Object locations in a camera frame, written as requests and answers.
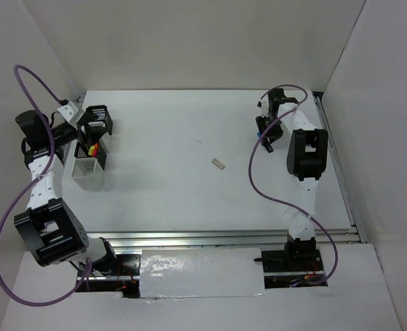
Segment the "blue cap black highlighter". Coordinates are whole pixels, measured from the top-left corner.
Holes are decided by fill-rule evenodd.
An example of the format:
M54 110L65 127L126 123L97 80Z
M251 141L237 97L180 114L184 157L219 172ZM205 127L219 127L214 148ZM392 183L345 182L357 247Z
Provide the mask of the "blue cap black highlighter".
M262 132L258 132L257 136L259 138L259 142L261 143L262 147L268 152L272 153L274 150L271 146L271 142L269 141L269 138L264 135Z

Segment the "yellow cap black highlighter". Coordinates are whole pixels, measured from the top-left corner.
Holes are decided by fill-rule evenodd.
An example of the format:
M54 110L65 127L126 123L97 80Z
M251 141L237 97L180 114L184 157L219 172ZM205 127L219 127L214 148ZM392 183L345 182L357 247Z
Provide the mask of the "yellow cap black highlighter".
M96 143L96 144L94 144L93 146L95 147L95 151L94 151L94 154L93 154L93 156L92 156L92 157L96 157L96 156L97 156L97 154L98 154L98 151L99 151L99 144L98 144L98 143Z

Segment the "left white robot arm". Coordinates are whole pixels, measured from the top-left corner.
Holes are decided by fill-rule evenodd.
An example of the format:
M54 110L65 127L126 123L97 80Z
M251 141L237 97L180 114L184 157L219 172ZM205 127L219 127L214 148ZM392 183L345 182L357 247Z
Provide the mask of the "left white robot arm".
M118 269L119 258L106 239L88 236L63 200L62 177L68 157L64 149L74 144L72 179L83 190L102 188L113 121L105 105L80 110L68 103L57 112L64 119L57 126L34 110L15 119L25 134L21 142L25 165L38 182L26 210L14 217L14 226L39 265L68 261L85 266L90 260L92 272L108 276Z

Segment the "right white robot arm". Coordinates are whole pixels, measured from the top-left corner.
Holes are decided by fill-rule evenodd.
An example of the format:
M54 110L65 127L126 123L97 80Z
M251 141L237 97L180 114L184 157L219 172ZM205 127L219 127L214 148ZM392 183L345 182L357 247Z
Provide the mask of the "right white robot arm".
M284 263L291 270L300 270L317 250L312 216L318 183L327 166L328 132L311 123L299 108L301 102L286 96L284 87L277 86L264 94L268 110L255 121L259 143L269 153L273 152L272 143L283 137L283 128L291 134L286 167L298 185L301 203L286 204L296 212L290 219Z

